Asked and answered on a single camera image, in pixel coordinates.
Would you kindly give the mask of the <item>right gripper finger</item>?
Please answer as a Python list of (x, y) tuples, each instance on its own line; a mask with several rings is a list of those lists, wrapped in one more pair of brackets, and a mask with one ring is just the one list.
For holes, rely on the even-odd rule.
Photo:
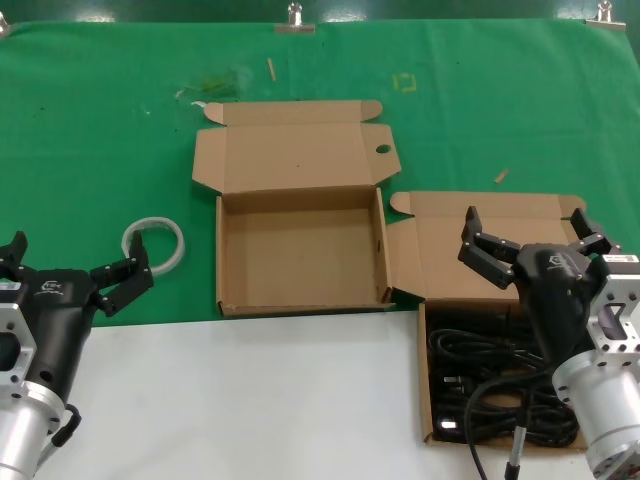
[(620, 244), (612, 241), (599, 224), (588, 218), (583, 209), (574, 210), (570, 217), (570, 224), (577, 236), (577, 240), (570, 247), (580, 254), (590, 256), (621, 253)]
[(513, 283), (520, 245), (485, 233), (475, 206), (467, 209), (461, 240), (459, 261), (501, 290)]

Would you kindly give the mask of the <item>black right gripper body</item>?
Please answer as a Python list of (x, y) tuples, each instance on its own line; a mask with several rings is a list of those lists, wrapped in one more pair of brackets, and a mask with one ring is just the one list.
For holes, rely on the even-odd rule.
[(533, 328), (546, 368), (557, 368), (594, 348), (587, 323), (599, 281), (588, 269), (595, 256), (607, 252), (602, 246), (575, 249), (531, 243), (515, 257), (514, 285), (521, 311)]

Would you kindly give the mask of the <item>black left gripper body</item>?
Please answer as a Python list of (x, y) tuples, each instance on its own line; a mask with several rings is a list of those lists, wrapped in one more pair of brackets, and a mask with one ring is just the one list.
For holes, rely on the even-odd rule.
[(26, 320), (36, 343), (26, 380), (68, 401), (97, 307), (88, 272), (20, 269), (27, 286)]

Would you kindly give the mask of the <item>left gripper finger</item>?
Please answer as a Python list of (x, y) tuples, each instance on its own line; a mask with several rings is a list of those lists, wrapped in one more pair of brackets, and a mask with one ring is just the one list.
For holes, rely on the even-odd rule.
[(150, 288), (154, 281), (142, 235), (134, 233), (129, 257), (90, 271), (95, 285), (92, 302), (106, 316), (130, 305)]
[(28, 248), (28, 241), (23, 231), (17, 231), (13, 239), (6, 245), (1, 246), (1, 279), (11, 282), (22, 282), (24, 280), (25, 268), (22, 264), (23, 257)]

